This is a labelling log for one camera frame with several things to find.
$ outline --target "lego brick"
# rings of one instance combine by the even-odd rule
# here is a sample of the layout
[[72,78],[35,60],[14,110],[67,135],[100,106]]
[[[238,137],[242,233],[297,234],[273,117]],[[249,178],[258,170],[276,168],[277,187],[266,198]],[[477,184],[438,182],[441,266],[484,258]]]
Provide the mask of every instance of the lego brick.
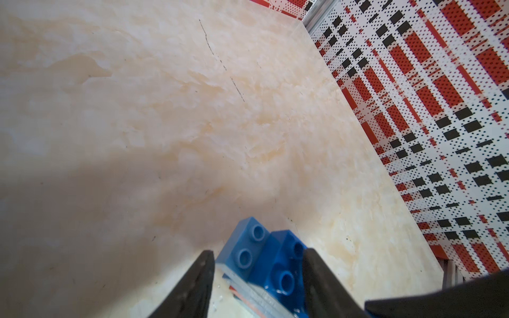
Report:
[[286,309],[307,317],[304,306],[302,256],[306,246],[289,230],[272,232],[248,282],[263,287]]
[[219,253],[216,264],[226,264],[247,280],[268,238],[269,232],[255,218],[242,220]]

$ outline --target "marble surface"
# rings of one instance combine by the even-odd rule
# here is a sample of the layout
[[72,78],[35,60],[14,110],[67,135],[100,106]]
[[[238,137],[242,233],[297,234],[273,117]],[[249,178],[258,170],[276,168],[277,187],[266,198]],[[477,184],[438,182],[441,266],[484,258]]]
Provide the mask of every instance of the marble surface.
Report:
[[[247,0],[4,0],[0,20],[2,317],[145,317],[248,216],[359,304],[441,287],[298,20]],[[212,316],[245,314],[214,286]]]

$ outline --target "black rectangle pattern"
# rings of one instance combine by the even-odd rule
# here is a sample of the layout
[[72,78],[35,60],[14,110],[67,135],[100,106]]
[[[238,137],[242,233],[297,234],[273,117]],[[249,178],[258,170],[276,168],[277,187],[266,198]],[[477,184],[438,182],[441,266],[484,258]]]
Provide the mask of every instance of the black rectangle pattern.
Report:
[[328,27],[327,30],[325,30],[325,32],[323,33],[323,36],[328,38],[329,35],[332,34],[332,30]]
[[432,174],[432,175],[429,175],[428,178],[430,179],[431,182],[439,182],[439,181],[442,181],[442,177],[440,176],[439,173],[436,173],[436,174]]
[[465,118],[470,117],[470,116],[473,115],[472,111],[468,107],[465,107],[465,108],[463,108],[461,110],[458,110],[454,114],[456,115],[456,117],[458,117],[459,120],[465,119]]
[[385,34],[385,32],[387,32],[387,26],[385,24],[383,24],[381,27],[378,28],[377,30],[377,35],[379,38],[382,37],[382,35]]
[[371,2],[369,2],[368,0],[366,0],[366,1],[364,1],[364,2],[362,3],[362,5],[360,5],[360,6],[359,6],[359,8],[360,8],[360,10],[361,10],[362,12],[364,12],[364,11],[366,11],[366,10],[370,7],[370,5],[371,5]]
[[340,23],[341,23],[341,18],[340,18],[340,16],[337,16],[336,20],[334,20],[332,25],[334,25],[334,27],[337,27]]
[[493,139],[490,139],[490,140],[486,140],[486,141],[478,143],[475,147],[480,148],[480,147],[484,147],[484,146],[487,146],[492,143],[493,143]]
[[393,140],[393,141],[390,142],[390,146],[392,148],[399,147],[399,146],[401,146],[401,141],[399,139]]
[[420,145],[420,143],[411,146],[410,149],[412,150],[413,153],[418,153],[419,151],[423,151],[424,150],[422,148],[422,146]]
[[476,131],[477,129],[481,129],[482,128],[482,126],[481,126],[479,121],[470,122],[468,124],[463,125],[463,127],[468,132]]
[[378,17],[378,13],[375,13],[375,15],[371,17],[371,19],[370,19],[370,23],[371,23],[371,22],[373,22],[373,21],[375,21],[375,19],[376,19],[377,17]]
[[348,76],[352,77],[357,74],[357,71],[352,67],[348,72]]
[[455,153],[456,153],[457,155],[459,155],[459,154],[462,154],[462,153],[467,152],[467,151],[470,151],[470,148],[465,147],[465,148],[463,148],[463,149],[456,150],[456,151],[455,151]]
[[358,58],[362,54],[362,51],[360,49],[356,49],[353,51],[352,56],[354,59]]
[[444,232],[444,234],[449,240],[457,240],[460,238],[456,232]]
[[389,47],[389,45],[391,45],[391,43],[394,41],[395,41],[395,39],[391,34],[388,37],[386,37],[385,40],[383,40],[382,42],[383,42],[383,45],[385,45],[385,47]]
[[501,181],[509,180],[509,170],[497,172],[497,176]]
[[497,216],[502,222],[509,221],[509,212],[499,212]]
[[437,190],[438,194],[445,194],[450,192],[446,185],[435,187],[435,189]]
[[406,142],[411,142],[412,140],[416,139],[413,132],[404,135],[403,138],[405,139]]
[[443,127],[449,126],[451,124],[450,119],[447,116],[435,121],[435,123],[437,124],[438,128],[443,128]]
[[486,160],[490,164],[490,166],[492,166],[493,168],[507,164],[507,161],[503,155],[491,157]]
[[422,197],[433,196],[430,189],[420,190],[419,193]]
[[396,152],[396,155],[397,155],[397,156],[398,156],[398,158],[400,158],[400,159],[401,159],[401,158],[405,158],[406,156],[408,156],[407,151],[406,151],[406,150],[404,150],[404,149],[403,149],[403,150],[400,150],[400,151],[398,151],[398,152]]
[[451,227],[451,223],[449,222],[449,220],[445,219],[445,220],[438,220],[437,221],[438,225],[440,227]]
[[330,38],[330,40],[329,40],[329,44],[330,44],[330,46],[334,45],[334,43],[336,43],[336,42],[337,42],[337,39],[336,39],[336,37],[335,37],[335,36],[333,36],[333,37],[332,37],[332,38]]
[[458,138],[460,136],[460,133],[456,129],[452,129],[447,132],[444,132],[444,136],[447,140],[451,140],[454,138]]
[[343,24],[343,26],[340,27],[340,29],[337,30],[337,32],[339,33],[339,35],[343,36],[343,34],[345,34],[347,30],[348,30],[347,27]]
[[382,10],[384,10],[385,8],[387,8],[390,4],[392,3],[392,0],[388,0],[383,6],[382,6]]
[[416,187],[420,187],[420,186],[423,186],[426,184],[426,182],[424,182],[423,178],[414,179],[414,180],[412,180],[412,182],[415,184]]
[[493,183],[488,175],[476,177],[476,178],[474,178],[474,181],[477,184],[477,186],[479,186],[479,187],[486,186],[486,185]]
[[389,20],[392,24],[396,24],[396,22],[401,20],[401,18],[403,18],[403,13],[401,13],[401,11],[398,10],[390,17]]
[[501,195],[496,195],[496,196],[490,196],[490,197],[487,197],[486,200],[488,201],[495,201],[495,200],[502,200],[504,197],[501,196]]
[[465,231],[461,231],[468,239],[478,239],[479,235],[477,235],[477,232],[473,229],[467,229]]
[[458,225],[470,225],[470,221],[467,217],[455,218],[455,221]]
[[359,61],[359,63],[357,63],[357,65],[360,67],[360,68],[363,68],[364,66],[367,65],[367,60],[366,58],[363,58]]
[[412,26],[410,25],[410,23],[408,23],[408,21],[405,21],[398,27],[397,30],[400,35],[403,35],[403,33],[408,31],[411,27]]
[[469,163],[469,164],[466,164],[465,165],[465,168],[467,168],[467,171],[472,174],[474,172],[477,172],[477,171],[481,171],[481,170],[484,170],[483,169],[483,166],[480,165],[479,161],[476,161],[476,162],[472,162],[472,163]]

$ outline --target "plaid patterned wall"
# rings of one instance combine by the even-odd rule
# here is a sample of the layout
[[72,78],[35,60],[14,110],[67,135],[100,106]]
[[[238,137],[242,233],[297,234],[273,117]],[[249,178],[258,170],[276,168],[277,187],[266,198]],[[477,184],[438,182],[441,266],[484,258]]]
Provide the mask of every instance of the plaid patterned wall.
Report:
[[342,0],[311,38],[434,254],[509,267],[507,3]]

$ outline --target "red stripe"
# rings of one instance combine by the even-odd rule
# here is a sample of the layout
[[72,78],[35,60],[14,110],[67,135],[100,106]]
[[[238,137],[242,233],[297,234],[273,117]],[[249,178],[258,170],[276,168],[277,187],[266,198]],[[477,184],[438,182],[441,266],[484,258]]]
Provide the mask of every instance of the red stripe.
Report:
[[299,8],[304,8],[304,5],[306,4],[306,0],[287,0],[288,2],[295,4]]
[[504,47],[509,50],[509,37],[503,39],[501,43],[504,45]]
[[469,0],[469,2],[477,10],[478,14],[483,17],[484,20],[491,17],[495,12],[500,10],[495,0]]
[[509,69],[492,47],[478,54],[476,58],[497,85],[509,79]]
[[290,12],[286,12],[285,10],[281,10],[282,13],[291,16],[292,18],[296,18],[296,15],[291,14]]
[[392,121],[396,124],[396,127],[398,128],[399,131],[403,131],[409,128],[407,122],[405,121],[399,109],[395,105],[387,108],[387,112],[389,113],[389,116],[392,118]]
[[472,257],[470,256],[470,254],[468,253],[467,249],[463,244],[453,244],[453,248],[460,257],[461,262],[463,263],[467,271],[471,273],[479,272],[479,268],[477,268],[477,265],[474,263]]
[[505,250],[505,247],[502,244],[502,242],[498,242],[497,246],[500,249],[500,251],[502,252],[502,254],[505,256],[505,259],[509,262],[509,253],[507,253],[507,251]]
[[398,191],[405,191],[407,189],[407,187],[405,186],[404,183],[399,183],[399,184],[396,184],[396,189]]
[[412,53],[414,53],[419,63],[422,64],[424,61],[431,57],[430,52],[428,49],[426,49],[424,43],[420,40],[415,32],[412,32],[412,34],[407,36],[405,42],[407,43]]
[[383,115],[383,113],[378,113],[375,116],[375,120],[377,121],[378,126],[380,126],[380,129],[382,129],[385,137],[389,138],[394,135],[394,131],[390,127],[390,124],[387,121],[387,119],[385,118],[385,116]]
[[344,89],[341,90],[341,92],[343,92],[343,95],[345,95],[345,98],[347,99],[347,102],[350,104],[350,108],[356,109],[357,108],[357,104],[353,100],[353,97],[352,97],[352,95],[350,95],[350,92],[348,91],[348,89],[344,88]]
[[433,254],[435,255],[436,258],[449,259],[449,257],[447,257],[447,254],[445,254],[445,251],[442,248],[442,246],[440,246],[440,245],[430,245],[430,248],[431,248],[431,251],[433,252]]
[[401,197],[403,198],[403,201],[405,201],[405,202],[413,201],[413,198],[409,193],[403,194]]
[[414,115],[415,120],[416,120],[418,123],[420,123],[420,122],[421,122],[420,117],[419,117],[419,115],[415,112],[415,109],[413,109],[412,104],[410,104],[410,102],[408,101],[408,98],[406,98],[406,97],[405,97],[405,98],[403,99],[403,101],[405,102],[405,104],[407,104],[407,107],[408,107],[408,109],[410,110],[410,112],[412,113],[412,115]]
[[471,245],[488,273],[500,272],[500,268],[498,268],[497,263],[495,263],[484,243],[472,243]]
[[470,75],[468,74],[467,70],[465,70],[465,68],[463,67],[463,65],[459,65],[457,67],[458,71],[460,71],[461,75],[463,75],[463,78],[467,81],[467,83],[470,85],[470,87],[472,88],[472,90],[474,91],[474,93],[476,94],[480,94],[481,91],[479,89],[479,87],[477,86],[477,84],[474,82],[474,80],[472,79],[472,77],[470,77]]
[[448,3],[441,11],[460,36],[474,28],[472,21],[461,10],[456,1]]
[[501,122],[502,121],[502,118],[500,118],[500,115],[497,112],[494,112],[493,114],[491,114],[491,117],[493,117],[493,119],[496,122]]
[[419,222],[419,223],[417,223],[417,226],[419,226],[419,229],[428,229],[428,228],[430,228],[430,225],[427,222]]
[[396,64],[399,66],[403,74],[406,74],[413,70],[412,63],[410,63],[408,57],[405,55],[403,50],[401,50],[399,45],[393,48],[389,53],[396,62]]
[[427,86],[424,86],[420,90],[416,91],[416,93],[431,116],[437,115],[444,111],[438,104],[435,97],[431,94],[430,89]]
[[385,73],[389,77],[390,81],[394,83],[396,80],[394,79],[392,74],[389,72],[389,69],[385,66],[385,64],[383,63],[382,59],[379,59],[378,62],[380,63],[380,65],[382,66],[382,69],[385,71]]
[[423,234],[426,241],[437,241],[437,237],[433,233]]
[[491,108],[492,107],[491,103],[488,101],[487,98],[481,100],[481,103],[483,103],[484,107],[486,107],[486,108]]
[[437,29],[435,29],[435,27],[431,24],[431,22],[426,21],[426,26],[431,31],[431,34],[433,34],[435,39],[438,41],[438,44],[440,44],[441,47],[446,47],[447,46],[446,42],[440,36],[440,34],[438,33]]
[[459,103],[463,103],[463,99],[451,84],[447,76],[440,76],[433,81],[433,84],[435,84],[436,88],[438,88],[438,91],[442,94],[449,107],[454,107]]
[[373,133],[373,130],[371,130],[371,127],[369,126],[369,124],[367,122],[363,122],[360,125],[364,129],[364,132],[366,133],[368,139],[371,141],[371,144],[376,144],[378,142],[378,139],[376,138],[375,134]]
[[357,77],[355,80],[353,80],[353,84],[359,91],[359,93],[364,101],[367,101],[368,99],[371,98],[370,92],[367,90],[366,85],[364,85],[364,82],[362,81],[362,79],[360,77]]
[[366,75],[367,80],[370,82],[371,86],[377,94],[384,89],[382,82],[371,67],[364,72],[364,75]]
[[264,7],[267,7],[267,8],[268,8],[268,7],[269,7],[269,5],[270,5],[270,3],[266,2],[266,1],[263,1],[263,0],[251,0],[251,1],[253,1],[254,3],[257,3],[257,4],[259,4],[259,5],[262,5],[262,6],[264,6]]

